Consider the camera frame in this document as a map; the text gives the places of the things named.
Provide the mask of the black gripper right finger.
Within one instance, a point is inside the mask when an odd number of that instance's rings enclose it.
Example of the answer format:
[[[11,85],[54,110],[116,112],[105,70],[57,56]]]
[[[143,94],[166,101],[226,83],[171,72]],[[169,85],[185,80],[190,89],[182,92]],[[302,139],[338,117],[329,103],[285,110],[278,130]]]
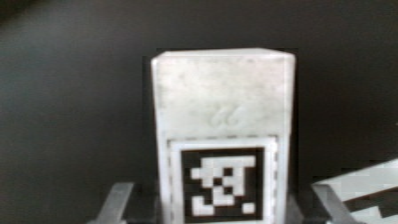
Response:
[[[349,208],[329,185],[315,184],[313,190],[331,215],[333,224],[363,224],[352,217]]]

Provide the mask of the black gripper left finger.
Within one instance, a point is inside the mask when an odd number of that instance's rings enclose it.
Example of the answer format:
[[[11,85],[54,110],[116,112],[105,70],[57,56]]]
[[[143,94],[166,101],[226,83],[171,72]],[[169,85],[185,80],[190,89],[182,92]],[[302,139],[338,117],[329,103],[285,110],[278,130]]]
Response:
[[[109,192],[98,217],[87,224],[127,224],[123,219],[125,209],[128,205],[132,190],[135,184],[132,182],[116,183]]]

